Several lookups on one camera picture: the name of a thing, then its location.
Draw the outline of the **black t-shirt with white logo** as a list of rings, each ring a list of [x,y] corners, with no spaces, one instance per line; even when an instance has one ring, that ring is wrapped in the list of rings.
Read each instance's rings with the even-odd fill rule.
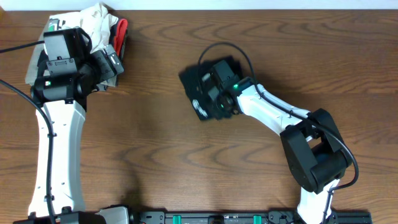
[[[232,56],[221,57],[215,60],[205,60],[199,65],[190,65],[179,73],[178,76],[185,89],[185,93],[201,121],[206,120],[202,119],[198,112],[198,97],[200,96],[201,88],[199,79],[206,72],[218,72],[223,81],[222,96],[225,94],[226,89],[237,84],[243,78],[241,64]],[[232,117],[234,105],[232,97],[228,96],[227,100],[225,102],[222,101],[222,103],[224,104],[223,118]]]

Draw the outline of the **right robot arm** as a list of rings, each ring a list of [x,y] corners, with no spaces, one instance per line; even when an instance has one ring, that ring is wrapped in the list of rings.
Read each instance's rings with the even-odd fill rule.
[[[290,172],[301,187],[297,207],[305,223],[325,223],[349,166],[358,168],[330,113],[292,106],[268,92],[240,64],[223,58],[199,63],[192,105],[202,120],[250,116],[281,140]]]

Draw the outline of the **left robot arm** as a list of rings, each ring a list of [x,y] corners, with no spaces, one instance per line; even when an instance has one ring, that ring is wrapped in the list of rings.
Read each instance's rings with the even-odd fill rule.
[[[28,101],[36,108],[39,153],[34,194],[24,223],[129,223],[129,211],[113,205],[87,212],[81,190],[80,145],[86,98],[105,78],[124,71],[111,45],[92,52],[82,28],[44,33],[48,59]]]

